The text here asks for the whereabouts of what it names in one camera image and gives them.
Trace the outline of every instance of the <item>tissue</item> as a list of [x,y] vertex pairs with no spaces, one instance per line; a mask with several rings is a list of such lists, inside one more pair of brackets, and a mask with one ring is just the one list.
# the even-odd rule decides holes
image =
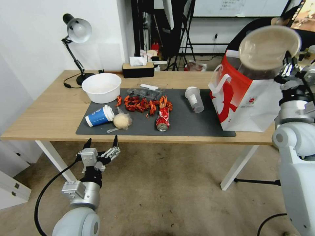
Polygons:
[[144,57],[130,57],[131,66],[145,66],[147,65],[147,59]]

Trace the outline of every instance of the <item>black lamp arm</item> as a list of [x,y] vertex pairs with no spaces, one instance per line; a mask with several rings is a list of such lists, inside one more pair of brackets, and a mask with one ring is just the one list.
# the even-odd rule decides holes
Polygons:
[[81,75],[85,76],[85,72],[84,72],[84,67],[81,64],[81,62],[75,58],[75,56],[73,55],[73,53],[71,52],[70,48],[69,48],[69,43],[71,43],[72,41],[68,39],[69,36],[63,38],[61,41],[63,42],[63,44],[66,46],[68,52],[70,53],[70,55],[72,56],[76,66],[79,68]]

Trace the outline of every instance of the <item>plastic cup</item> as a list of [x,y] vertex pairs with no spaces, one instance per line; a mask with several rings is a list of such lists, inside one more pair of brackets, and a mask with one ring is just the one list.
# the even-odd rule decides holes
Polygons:
[[185,92],[185,97],[188,99],[191,105],[191,108],[193,109],[195,113],[199,113],[204,110],[199,88],[188,87]]
[[85,117],[86,122],[90,127],[104,124],[110,121],[113,121],[114,119],[114,113],[110,106],[105,105],[101,109],[98,109],[97,111],[93,112],[90,115],[87,115]]

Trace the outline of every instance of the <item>wooden table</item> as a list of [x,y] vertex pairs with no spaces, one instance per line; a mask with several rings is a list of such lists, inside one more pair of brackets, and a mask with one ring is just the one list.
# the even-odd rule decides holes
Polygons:
[[[76,130],[85,114],[90,100],[82,89],[64,87],[64,79],[77,74],[76,70],[65,70],[36,101],[9,127],[1,139],[35,140],[59,171],[66,168],[65,162],[50,141],[112,142],[114,135],[78,135]],[[167,89],[185,89],[196,86],[207,89],[213,72],[155,72],[154,77],[122,78],[121,88],[132,88],[140,83],[166,84]],[[67,82],[76,86],[76,77]],[[194,144],[243,144],[245,147],[231,170],[221,183],[226,190],[259,145],[271,145],[274,127],[266,132],[236,132],[236,137],[183,137],[183,136],[130,136],[120,135],[119,142],[137,143],[194,143]],[[76,180],[70,170],[63,173],[67,181]]]

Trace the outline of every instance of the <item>lamp shade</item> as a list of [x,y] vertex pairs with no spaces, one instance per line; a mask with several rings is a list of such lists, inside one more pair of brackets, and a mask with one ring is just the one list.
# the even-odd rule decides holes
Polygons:
[[92,27],[89,22],[80,18],[74,18],[71,14],[64,14],[63,21],[67,25],[68,36],[75,43],[86,42],[91,34]]

